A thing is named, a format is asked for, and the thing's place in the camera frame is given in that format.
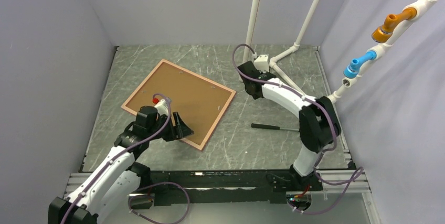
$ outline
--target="orange faucet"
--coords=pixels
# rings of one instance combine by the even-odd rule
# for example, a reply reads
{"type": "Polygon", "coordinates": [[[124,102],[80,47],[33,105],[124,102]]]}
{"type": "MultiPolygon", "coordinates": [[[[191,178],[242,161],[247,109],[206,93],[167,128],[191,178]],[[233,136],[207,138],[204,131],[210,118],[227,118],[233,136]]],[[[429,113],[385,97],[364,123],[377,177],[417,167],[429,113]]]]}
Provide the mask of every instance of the orange faucet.
{"type": "Polygon", "coordinates": [[[397,25],[404,21],[410,20],[417,15],[417,10],[414,7],[408,7],[404,9],[400,14],[389,14],[386,17],[383,25],[377,27],[377,29],[373,32],[372,38],[377,43],[385,43],[393,34],[394,29],[397,25]]]}

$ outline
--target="gray marble surface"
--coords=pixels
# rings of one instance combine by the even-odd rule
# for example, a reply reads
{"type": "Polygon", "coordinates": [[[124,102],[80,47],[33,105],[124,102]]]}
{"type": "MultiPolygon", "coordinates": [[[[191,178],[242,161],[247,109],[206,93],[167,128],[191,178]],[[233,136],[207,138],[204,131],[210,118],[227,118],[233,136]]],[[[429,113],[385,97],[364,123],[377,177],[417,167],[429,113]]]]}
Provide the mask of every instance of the gray marble surface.
{"type": "MultiPolygon", "coordinates": [[[[230,56],[235,45],[121,46],[115,55],[91,135],[83,170],[92,171],[106,157],[116,137],[134,116],[120,108],[161,59],[169,60],[237,91],[203,151],[180,141],[155,140],[137,160],[152,170],[289,168],[302,143],[298,132],[252,129],[250,123],[298,128],[298,119],[278,104],[246,94],[230,56]]],[[[289,45],[256,45],[258,54],[275,56],[289,45]]],[[[241,62],[242,49],[237,52],[241,62]]],[[[278,62],[304,92],[326,95],[311,46],[278,62]]],[[[345,168],[342,145],[324,156],[321,168],[345,168]]]]}

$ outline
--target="brown board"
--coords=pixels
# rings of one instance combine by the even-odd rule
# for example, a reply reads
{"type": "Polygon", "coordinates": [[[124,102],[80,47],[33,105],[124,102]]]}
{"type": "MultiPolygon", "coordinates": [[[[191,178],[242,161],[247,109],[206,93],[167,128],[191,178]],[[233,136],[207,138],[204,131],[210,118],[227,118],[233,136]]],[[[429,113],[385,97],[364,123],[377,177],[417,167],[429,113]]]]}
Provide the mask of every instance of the brown board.
{"type": "Polygon", "coordinates": [[[202,150],[236,91],[161,60],[121,108],[136,115],[142,106],[153,105],[155,93],[169,97],[172,112],[195,132],[182,141],[202,150]]]}

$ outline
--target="blue valve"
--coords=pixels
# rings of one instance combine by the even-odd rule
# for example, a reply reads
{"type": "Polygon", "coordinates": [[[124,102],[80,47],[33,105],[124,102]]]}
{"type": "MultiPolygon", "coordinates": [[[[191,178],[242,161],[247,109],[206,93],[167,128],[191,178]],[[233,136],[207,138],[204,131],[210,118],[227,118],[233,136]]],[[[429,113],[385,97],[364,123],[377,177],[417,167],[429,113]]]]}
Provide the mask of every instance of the blue valve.
{"type": "Polygon", "coordinates": [[[358,58],[358,59],[352,59],[351,63],[349,64],[349,66],[347,66],[347,68],[345,69],[345,71],[343,72],[343,74],[345,74],[346,77],[353,79],[357,76],[358,72],[360,71],[360,67],[362,67],[362,65],[369,61],[369,60],[374,60],[377,57],[377,54],[374,51],[368,51],[366,52],[365,55],[363,55],[362,57],[358,58]]]}

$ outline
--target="purple cable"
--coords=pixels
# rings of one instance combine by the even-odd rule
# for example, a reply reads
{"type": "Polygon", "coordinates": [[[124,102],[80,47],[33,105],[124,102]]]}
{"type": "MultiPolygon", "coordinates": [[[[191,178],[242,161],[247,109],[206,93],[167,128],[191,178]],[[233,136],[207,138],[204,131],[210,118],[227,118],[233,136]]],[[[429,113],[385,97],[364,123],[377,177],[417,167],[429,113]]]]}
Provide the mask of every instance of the purple cable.
{"type": "Polygon", "coordinates": [[[165,184],[174,185],[177,188],[181,189],[184,192],[185,197],[187,198],[187,208],[185,209],[185,213],[182,215],[181,218],[179,218],[177,221],[172,222],[172,223],[162,223],[162,222],[157,222],[155,220],[152,220],[149,217],[147,217],[145,215],[142,215],[142,214],[136,212],[135,210],[133,210],[133,208],[131,208],[131,201],[133,201],[134,198],[137,198],[137,196],[129,199],[129,201],[128,201],[128,209],[130,210],[130,212],[132,212],[133,214],[135,214],[135,215],[137,215],[137,216],[139,216],[139,217],[141,217],[141,218],[143,218],[143,219],[145,219],[145,220],[147,220],[147,221],[149,221],[151,223],[154,223],[154,224],[178,224],[181,221],[183,221],[184,218],[187,216],[187,213],[188,213],[188,211],[190,209],[190,197],[189,197],[187,191],[184,189],[184,187],[182,187],[182,186],[180,186],[180,185],[178,185],[177,183],[174,183],[174,182],[160,182],[160,183],[157,183],[157,184],[153,184],[153,185],[150,185],[150,186],[146,186],[146,187],[140,188],[140,189],[138,189],[138,191],[149,189],[149,188],[152,188],[152,187],[155,187],[155,186],[165,185],[165,184]]]}
{"type": "MultiPolygon", "coordinates": [[[[355,176],[355,175],[358,173],[359,170],[362,170],[362,169],[360,169],[360,168],[357,169],[357,170],[352,174],[352,176],[355,176]]],[[[318,212],[305,212],[305,211],[301,211],[301,210],[298,210],[298,209],[294,208],[289,202],[288,202],[288,205],[292,208],[292,211],[297,211],[297,212],[299,212],[299,213],[301,213],[301,214],[305,214],[305,215],[322,215],[322,214],[324,214],[324,213],[326,213],[326,212],[331,211],[334,207],[336,207],[336,206],[338,205],[338,203],[339,203],[340,200],[343,198],[343,196],[345,196],[345,193],[346,193],[346,191],[347,191],[349,185],[351,185],[351,182],[352,182],[352,181],[349,181],[349,182],[346,183],[345,189],[343,189],[342,194],[340,194],[340,196],[335,200],[335,202],[334,202],[332,205],[330,205],[328,208],[323,209],[323,210],[321,210],[321,211],[318,211],[318,212]]]]}
{"type": "MultiPolygon", "coordinates": [[[[291,87],[288,87],[288,86],[280,86],[278,83],[275,83],[275,82],[270,82],[270,81],[263,81],[263,80],[254,79],[254,78],[251,78],[251,77],[245,75],[243,72],[241,72],[241,70],[238,69],[238,67],[237,67],[237,65],[236,65],[236,63],[235,63],[235,53],[236,53],[236,50],[237,50],[238,48],[242,47],[242,46],[249,48],[250,51],[251,51],[253,54],[255,54],[255,51],[254,51],[254,49],[253,49],[251,46],[249,46],[249,45],[247,45],[247,44],[239,44],[239,45],[237,45],[237,46],[235,47],[234,52],[232,53],[232,64],[233,64],[233,66],[235,67],[236,71],[237,71],[243,78],[246,78],[246,79],[249,80],[249,81],[253,81],[253,82],[257,82],[257,83],[270,84],[270,85],[274,85],[274,86],[277,86],[277,87],[281,87],[281,88],[287,89],[287,90],[291,91],[292,93],[298,95],[298,97],[300,97],[300,98],[303,97],[302,94],[298,93],[297,90],[295,90],[295,89],[293,89],[293,88],[291,88],[291,87]]],[[[322,181],[322,182],[324,182],[324,183],[326,183],[326,184],[328,184],[328,185],[343,185],[343,184],[348,184],[348,185],[345,187],[345,190],[343,191],[342,195],[340,195],[340,197],[339,197],[339,199],[341,199],[341,198],[343,197],[343,194],[346,192],[346,189],[349,187],[349,184],[350,184],[352,181],[356,180],[356,179],[363,173],[363,168],[362,168],[362,167],[359,167],[359,168],[352,174],[352,176],[351,176],[350,179],[345,180],[345,181],[342,181],[342,182],[337,182],[337,183],[328,182],[328,181],[322,179],[321,176],[317,174],[317,172],[316,172],[316,167],[317,167],[317,165],[321,162],[321,159],[322,159],[324,153],[333,151],[333,150],[335,150],[335,148],[337,148],[337,135],[335,134],[334,124],[332,123],[332,120],[331,120],[331,118],[329,117],[329,114],[328,114],[327,111],[323,108],[323,106],[321,106],[321,105],[318,104],[317,102],[312,101],[312,100],[310,100],[310,99],[305,99],[305,101],[309,101],[311,104],[314,104],[318,109],[321,110],[321,112],[323,112],[324,116],[325,116],[326,119],[327,119],[327,123],[328,123],[328,125],[329,125],[329,128],[331,129],[332,139],[333,139],[333,142],[334,142],[334,146],[332,146],[332,148],[326,148],[326,149],[323,149],[323,150],[321,151],[321,153],[320,153],[320,155],[319,155],[319,157],[318,157],[318,159],[317,159],[317,161],[315,162],[315,165],[314,165],[314,174],[316,175],[316,177],[317,177],[320,181],[322,181]]],[[[329,211],[329,210],[331,210],[333,207],[335,207],[337,203],[338,203],[338,202],[336,201],[336,203],[333,204],[333,206],[329,207],[327,211],[329,211]]]]}
{"type": "MultiPolygon", "coordinates": [[[[116,154],[116,156],[112,157],[111,160],[114,162],[116,159],[118,159],[120,156],[122,156],[122,154],[131,151],[132,149],[138,147],[141,144],[145,144],[146,142],[150,141],[154,136],[158,135],[161,131],[164,130],[164,128],[168,125],[169,121],[170,121],[170,113],[171,113],[171,109],[170,109],[170,104],[168,102],[167,97],[165,97],[163,94],[159,94],[156,93],[153,95],[153,98],[155,98],[157,95],[161,96],[167,104],[167,111],[168,111],[168,115],[167,115],[167,120],[165,121],[165,123],[162,125],[162,127],[156,131],[153,135],[147,137],[146,139],[140,141],[139,143],[136,143],[134,145],[129,146],[128,148],[124,149],[123,151],[121,151],[120,153],[116,154]]],[[[73,203],[69,206],[69,208],[67,209],[67,211],[65,212],[65,215],[62,218],[62,221],[60,222],[60,224],[65,224],[65,222],[68,219],[68,215],[70,214],[70,212],[72,211],[72,209],[74,208],[74,205],[76,205],[80,199],[82,198],[82,193],[86,193],[93,185],[94,183],[100,178],[100,176],[102,176],[102,174],[105,172],[105,170],[110,166],[110,162],[107,162],[100,170],[99,172],[96,174],[96,176],[94,176],[94,178],[91,180],[91,182],[89,184],[86,185],[86,187],[83,189],[83,191],[81,193],[79,193],[79,195],[77,196],[77,198],[73,201],[73,203]]]]}

